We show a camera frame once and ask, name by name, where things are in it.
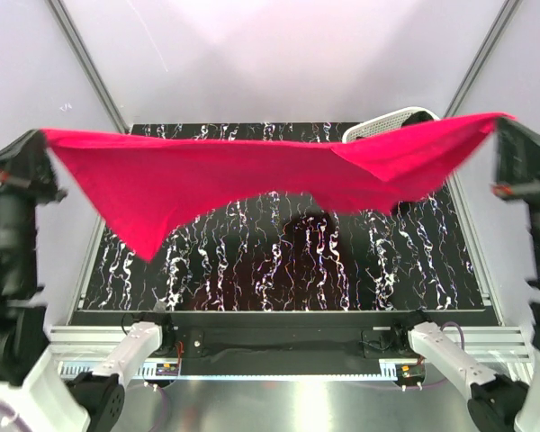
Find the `pink red t shirt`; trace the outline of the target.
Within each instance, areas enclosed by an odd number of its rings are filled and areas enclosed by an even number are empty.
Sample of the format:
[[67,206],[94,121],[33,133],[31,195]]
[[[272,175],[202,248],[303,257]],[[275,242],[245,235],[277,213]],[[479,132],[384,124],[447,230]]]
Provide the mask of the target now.
[[107,226],[150,260],[176,227],[269,192],[310,194],[324,210],[390,212],[439,189],[499,115],[427,121],[352,142],[158,139],[79,130],[46,141]]

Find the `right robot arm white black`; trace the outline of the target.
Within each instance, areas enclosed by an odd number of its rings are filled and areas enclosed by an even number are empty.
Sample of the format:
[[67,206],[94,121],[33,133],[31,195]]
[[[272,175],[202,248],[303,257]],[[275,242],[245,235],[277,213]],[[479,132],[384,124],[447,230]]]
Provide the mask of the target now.
[[[496,122],[498,161],[492,191],[503,201],[526,203],[540,291],[540,134],[515,120]],[[540,431],[540,302],[529,305],[534,325],[531,346],[477,346],[452,337],[421,312],[391,333],[399,356],[429,361],[464,397],[480,431]]]

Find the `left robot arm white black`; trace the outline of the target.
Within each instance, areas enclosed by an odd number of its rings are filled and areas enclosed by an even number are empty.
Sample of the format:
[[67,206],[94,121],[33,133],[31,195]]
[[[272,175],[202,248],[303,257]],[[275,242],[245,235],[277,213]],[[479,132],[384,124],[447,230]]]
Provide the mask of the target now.
[[66,195],[46,145],[43,131],[30,130],[0,150],[0,408],[21,431],[110,431],[131,378],[151,354],[169,355],[176,334],[165,314],[140,314],[93,370],[60,378],[46,309],[26,303],[39,290],[35,208]]

